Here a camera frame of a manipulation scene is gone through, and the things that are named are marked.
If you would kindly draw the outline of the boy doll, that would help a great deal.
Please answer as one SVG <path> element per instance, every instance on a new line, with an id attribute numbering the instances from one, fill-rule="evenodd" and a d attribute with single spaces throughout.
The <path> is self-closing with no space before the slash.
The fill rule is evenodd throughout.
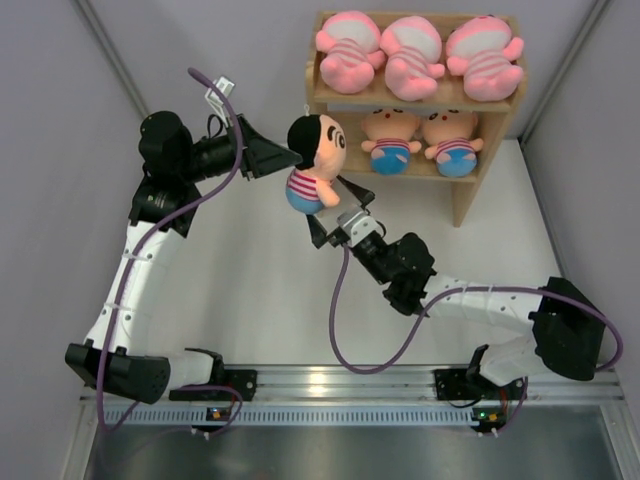
<path id="1" fill-rule="evenodd" d="M 333 182 L 346 161 L 342 126 L 326 114 L 309 113 L 290 126 L 287 146 L 302 158 L 286 181 L 285 196 L 289 205 L 305 215 L 336 207 L 340 197 Z"/>
<path id="2" fill-rule="evenodd" d="M 422 118 L 420 133 L 427 160 L 433 160 L 440 175 L 468 176 L 477 165 L 484 140 L 476 135 L 478 116 L 472 111 L 454 109 L 434 112 Z"/>
<path id="3" fill-rule="evenodd" d="M 399 108 L 379 108 L 365 116 L 361 149 L 370 155 L 372 170 L 380 175 L 404 173 L 422 148 L 415 139 L 419 126 L 417 115 Z"/>

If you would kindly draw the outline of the boy doll front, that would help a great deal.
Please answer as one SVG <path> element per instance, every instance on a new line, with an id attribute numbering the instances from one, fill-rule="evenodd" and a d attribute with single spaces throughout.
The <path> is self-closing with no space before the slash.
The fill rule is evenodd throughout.
<path id="1" fill-rule="evenodd" d="M 477 165 L 484 140 L 476 135 L 478 116 L 472 111 L 454 109 L 434 112 L 422 118 L 420 133 L 427 160 L 433 160 L 440 175 L 468 176 Z"/>

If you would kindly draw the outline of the pink plush with heart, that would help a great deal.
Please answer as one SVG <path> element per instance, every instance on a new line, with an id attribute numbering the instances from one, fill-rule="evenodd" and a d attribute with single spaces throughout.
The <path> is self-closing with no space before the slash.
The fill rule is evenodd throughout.
<path id="1" fill-rule="evenodd" d="M 315 35 L 316 50 L 325 55 L 319 67 L 324 83 L 340 94 L 364 90 L 386 59 L 380 41 L 380 29 L 367 14 L 332 15 Z"/>

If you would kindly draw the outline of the pink plush face down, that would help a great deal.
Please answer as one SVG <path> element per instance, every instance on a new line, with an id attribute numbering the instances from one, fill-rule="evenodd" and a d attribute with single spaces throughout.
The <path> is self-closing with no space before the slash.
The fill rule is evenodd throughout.
<path id="1" fill-rule="evenodd" d="M 387 56 L 385 83 L 397 98 L 414 102 L 436 93 L 445 66 L 439 62 L 442 40 L 431 22 L 400 18 L 383 31 L 380 47 Z"/>

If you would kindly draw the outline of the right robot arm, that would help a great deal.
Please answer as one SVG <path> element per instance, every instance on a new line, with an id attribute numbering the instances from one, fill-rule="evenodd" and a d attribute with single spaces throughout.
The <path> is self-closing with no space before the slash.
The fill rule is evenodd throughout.
<path id="1" fill-rule="evenodd" d="M 499 327 L 515 338 L 499 345 L 482 345 L 466 370 L 468 388 L 480 397 L 516 380 L 545 372 L 590 381 L 598 364 L 605 316 L 568 279 L 553 276 L 541 287 L 483 285 L 446 276 L 435 270 L 426 243 L 409 232 L 393 243 L 370 214 L 372 191 L 351 181 L 340 184 L 356 199 L 328 232 L 309 216 L 316 247 L 342 247 L 343 259 L 356 259 L 383 288 L 382 295 L 398 313 L 415 324 L 414 339 L 426 318 L 458 319 Z"/>

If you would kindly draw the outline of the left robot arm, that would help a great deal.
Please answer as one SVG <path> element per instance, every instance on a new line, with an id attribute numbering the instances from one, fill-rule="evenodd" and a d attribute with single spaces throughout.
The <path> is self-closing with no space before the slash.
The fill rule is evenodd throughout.
<path id="1" fill-rule="evenodd" d="M 203 201 L 197 184 L 241 173 L 257 179 L 298 164 L 300 156 L 259 134 L 243 117 L 226 133 L 192 138 L 179 116 L 159 111 L 140 126 L 143 179 L 132 199 L 116 276 L 94 326 L 72 343 L 66 364 L 89 387 L 145 404 L 215 399 L 228 386 L 221 355 L 188 348 L 153 354 L 153 310 L 168 268 Z"/>

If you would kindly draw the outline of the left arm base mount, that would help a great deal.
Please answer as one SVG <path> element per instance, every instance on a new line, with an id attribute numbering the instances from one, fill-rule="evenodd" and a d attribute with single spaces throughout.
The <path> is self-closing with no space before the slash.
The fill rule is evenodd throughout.
<path id="1" fill-rule="evenodd" d="M 205 385 L 184 386 L 169 392 L 171 401 L 251 401 L 257 389 L 255 369 L 227 369 L 219 379 Z"/>

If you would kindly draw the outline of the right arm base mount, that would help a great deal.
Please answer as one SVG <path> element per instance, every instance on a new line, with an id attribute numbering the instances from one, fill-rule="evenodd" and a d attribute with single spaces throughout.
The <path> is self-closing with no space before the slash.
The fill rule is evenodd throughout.
<path id="1" fill-rule="evenodd" d="M 524 380 L 517 379 L 505 386 L 496 386 L 480 376 L 467 376 L 465 368 L 443 368 L 433 371 L 436 397 L 440 401 L 467 402 L 485 400 L 519 400 Z"/>

